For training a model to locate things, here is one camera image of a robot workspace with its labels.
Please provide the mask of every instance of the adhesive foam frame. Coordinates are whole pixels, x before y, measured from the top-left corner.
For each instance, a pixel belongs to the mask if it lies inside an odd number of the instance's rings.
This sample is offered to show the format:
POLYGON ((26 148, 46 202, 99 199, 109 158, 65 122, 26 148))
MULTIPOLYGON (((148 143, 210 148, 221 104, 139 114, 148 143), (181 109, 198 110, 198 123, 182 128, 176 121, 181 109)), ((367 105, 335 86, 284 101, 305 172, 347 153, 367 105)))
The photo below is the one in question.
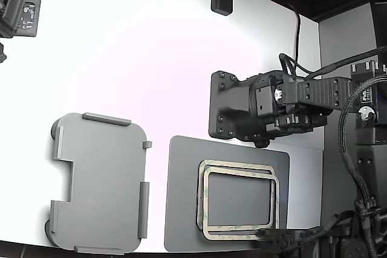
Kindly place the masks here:
MULTIPOLYGON (((237 176, 245 176, 247 178, 262 178, 262 179, 270 179, 275 182, 276 186, 276 219, 275 224, 276 228, 279 228, 279 180, 274 175, 268 175, 265 173, 256 173, 256 172, 246 172, 243 170, 235 170, 235 169, 225 169, 222 167, 208 167, 204 171, 203 176, 203 234, 204 237, 208 240, 261 240, 262 238, 251 235, 251 234, 245 234, 245 235, 234 235, 234 234, 210 234, 209 232, 209 226, 208 226, 208 198, 209 198, 209 191, 208 191, 208 185, 209 185, 209 175, 211 173, 220 173, 220 174, 226 174, 226 175, 237 175, 237 176)), ((253 229, 245 229, 243 226, 232 226, 233 230, 258 230, 260 228, 267 228, 267 226, 263 225, 256 225, 253 229)))
MULTIPOLYGON (((254 169, 254 170, 266 170, 271 175, 275 176, 275 171, 272 166, 265 166, 262 164, 250 164, 250 163, 235 163, 231 161, 219 161, 219 160, 203 160, 199 165, 199 178, 198 178, 198 196, 197 196, 197 225, 200 230, 203 230, 203 177, 206 166, 220 166, 220 167, 233 167, 236 169, 254 169)), ((235 226, 208 226, 208 231, 241 231, 241 230, 254 230, 256 227, 264 226, 265 228, 271 228, 273 225, 275 207, 275 182, 272 181, 270 186, 270 219, 267 224, 264 225, 244 225, 239 228, 235 226)))

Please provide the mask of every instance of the black machinery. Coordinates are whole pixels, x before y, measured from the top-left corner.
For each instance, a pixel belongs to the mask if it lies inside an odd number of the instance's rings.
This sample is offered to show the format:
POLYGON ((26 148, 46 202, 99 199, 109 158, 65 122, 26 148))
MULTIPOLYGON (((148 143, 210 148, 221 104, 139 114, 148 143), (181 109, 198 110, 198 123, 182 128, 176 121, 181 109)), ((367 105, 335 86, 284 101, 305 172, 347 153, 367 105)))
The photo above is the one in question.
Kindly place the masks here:
POLYGON ((222 71, 212 74, 209 134, 214 138, 237 138, 263 148, 277 137, 324 126, 333 110, 341 111, 339 145, 358 189, 355 210, 314 229, 259 230, 263 242, 257 248, 280 257, 387 257, 387 67, 356 63, 385 51, 387 47, 377 48, 316 72, 280 54, 282 71, 243 81, 222 71), (349 64, 351 79, 315 79, 349 64), (308 75, 297 76, 297 67, 308 75), (346 150, 348 113, 356 114, 356 161, 346 150))
MULTIPOLYGON (((0 0, 0 37, 35 37, 39 20, 40 0, 0 0)), ((7 56, 0 44, 0 63, 7 56)))

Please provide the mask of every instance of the white table surface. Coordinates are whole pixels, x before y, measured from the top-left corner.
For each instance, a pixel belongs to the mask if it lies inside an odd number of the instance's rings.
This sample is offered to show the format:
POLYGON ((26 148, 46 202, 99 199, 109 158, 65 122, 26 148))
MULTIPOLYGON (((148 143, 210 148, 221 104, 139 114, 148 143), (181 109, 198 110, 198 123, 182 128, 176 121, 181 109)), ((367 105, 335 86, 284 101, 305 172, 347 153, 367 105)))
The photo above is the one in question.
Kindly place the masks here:
MULTIPOLYGON (((292 11, 268 0, 234 0, 228 17, 211 12, 210 0, 42 0, 38 36, 2 41, 0 240, 50 245, 50 201, 68 199, 70 180, 70 167, 52 159, 51 125, 93 112, 130 119, 153 141, 148 238, 136 251, 164 252, 170 139, 211 140, 211 74, 280 69, 278 54, 293 55, 295 25, 292 11)), ((320 67, 318 24, 305 18, 300 63, 320 67)), ((291 158, 290 228, 319 224, 323 134, 270 146, 291 158)))

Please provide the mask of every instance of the gray plastic tray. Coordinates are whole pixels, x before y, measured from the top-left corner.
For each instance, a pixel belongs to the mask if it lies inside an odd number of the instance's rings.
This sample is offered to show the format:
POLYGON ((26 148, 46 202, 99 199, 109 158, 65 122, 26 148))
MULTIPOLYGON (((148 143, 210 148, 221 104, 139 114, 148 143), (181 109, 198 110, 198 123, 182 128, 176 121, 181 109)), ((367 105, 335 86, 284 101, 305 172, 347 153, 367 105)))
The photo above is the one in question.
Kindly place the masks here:
POLYGON ((125 254, 146 238, 149 183, 146 140, 130 120, 68 114, 53 125, 54 160, 71 162, 70 201, 51 201, 45 225, 57 247, 125 254))
MULTIPOLYGON (((169 153, 164 235, 168 251, 212 252, 256 248, 256 243, 250 241, 207 240, 197 227, 198 167, 203 160, 272 166, 280 183, 279 226, 286 228, 290 160, 287 153, 176 136, 171 139, 169 153)), ((259 225, 268 222, 270 181, 214 175, 209 183, 209 225, 259 225)))

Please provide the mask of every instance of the gray mat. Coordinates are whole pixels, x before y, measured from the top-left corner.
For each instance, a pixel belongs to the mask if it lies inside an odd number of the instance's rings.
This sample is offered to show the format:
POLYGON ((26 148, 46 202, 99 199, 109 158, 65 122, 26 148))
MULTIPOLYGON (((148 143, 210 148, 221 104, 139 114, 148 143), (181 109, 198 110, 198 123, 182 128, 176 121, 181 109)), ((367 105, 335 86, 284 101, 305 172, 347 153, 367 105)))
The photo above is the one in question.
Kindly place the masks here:
MULTIPOLYGON (((289 156, 252 147, 176 136, 171 139, 164 245, 170 252, 236 251, 250 241, 209 241, 196 225, 198 166, 203 160, 272 166, 280 183, 280 227, 287 225, 289 156)), ((209 225, 265 224, 270 208, 268 181, 213 175, 209 179, 209 225)))

